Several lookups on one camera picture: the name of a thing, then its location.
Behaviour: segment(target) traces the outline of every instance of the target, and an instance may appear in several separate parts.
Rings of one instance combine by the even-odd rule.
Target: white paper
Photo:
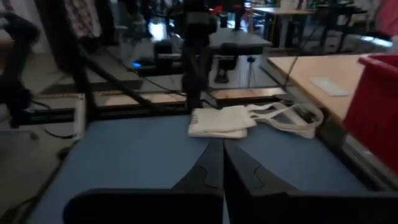
[[[350,93],[327,77],[313,77],[310,81],[330,96],[348,96]]]

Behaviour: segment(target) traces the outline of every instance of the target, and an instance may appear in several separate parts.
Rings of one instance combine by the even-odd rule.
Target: red bin
[[[362,77],[344,125],[398,174],[398,55],[361,57]]]

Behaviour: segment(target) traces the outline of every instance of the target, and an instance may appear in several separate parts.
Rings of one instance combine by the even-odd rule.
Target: floor
[[[333,45],[335,39],[328,39],[327,45]],[[354,37],[347,40],[347,46],[355,47],[358,41]],[[377,47],[366,42],[361,43],[363,47],[370,47],[378,50]],[[117,48],[108,49],[112,54],[118,55]],[[284,79],[271,66],[265,63],[265,74],[259,64],[266,61],[266,57],[283,56],[283,52],[273,52],[271,50],[264,52],[263,55],[256,56],[257,60],[253,64],[254,75],[250,80],[250,87],[271,87],[276,86],[276,82],[283,83]],[[112,73],[120,80],[135,80],[139,77],[131,72],[125,71],[115,60],[106,54],[104,50],[99,50],[92,57],[107,71]],[[230,82],[228,84],[214,83],[215,71],[210,73],[210,86],[212,88],[247,88],[248,87],[248,69],[246,56],[239,58],[238,66],[234,71],[229,72]],[[103,82],[101,78],[94,73],[88,72],[90,82]],[[152,81],[174,90],[180,89],[181,75],[170,75],[162,77],[150,77]],[[39,97],[40,92],[56,83],[72,83],[73,80],[66,74],[57,70],[52,56],[50,54],[31,55],[23,74],[23,80],[26,87]],[[160,91],[156,86],[144,82],[140,91]],[[308,101],[298,89],[290,86],[288,91],[296,96],[300,101]],[[103,105],[106,97],[98,97],[97,102]],[[53,108],[66,108],[74,106],[75,99],[42,99]],[[55,139],[43,132],[43,127],[57,133],[70,134],[73,131],[73,125],[67,124],[45,124],[42,126],[21,127],[25,131],[1,131],[7,129],[6,110],[0,108],[0,214],[11,205],[15,205],[31,196],[35,195],[43,182],[48,178],[51,171],[58,164],[56,154],[59,149],[69,146],[70,140]],[[38,134],[39,139],[31,140],[29,131]]]

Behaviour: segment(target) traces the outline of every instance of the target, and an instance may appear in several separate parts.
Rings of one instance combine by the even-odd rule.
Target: tripod
[[[253,62],[256,61],[256,58],[253,56],[248,56],[247,62],[249,62],[249,69],[248,69],[248,87],[250,87],[250,82],[251,82],[251,75],[254,74],[253,79],[254,79],[254,84],[256,84],[256,74],[254,73],[253,70]]]

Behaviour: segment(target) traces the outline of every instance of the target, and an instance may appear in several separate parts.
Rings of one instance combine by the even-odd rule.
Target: blue table surface
[[[189,116],[98,121],[67,157],[28,223],[62,223],[67,202],[89,189],[169,189],[197,161],[207,138],[188,136]],[[317,139],[260,124],[236,141],[263,166],[300,190],[364,190]]]

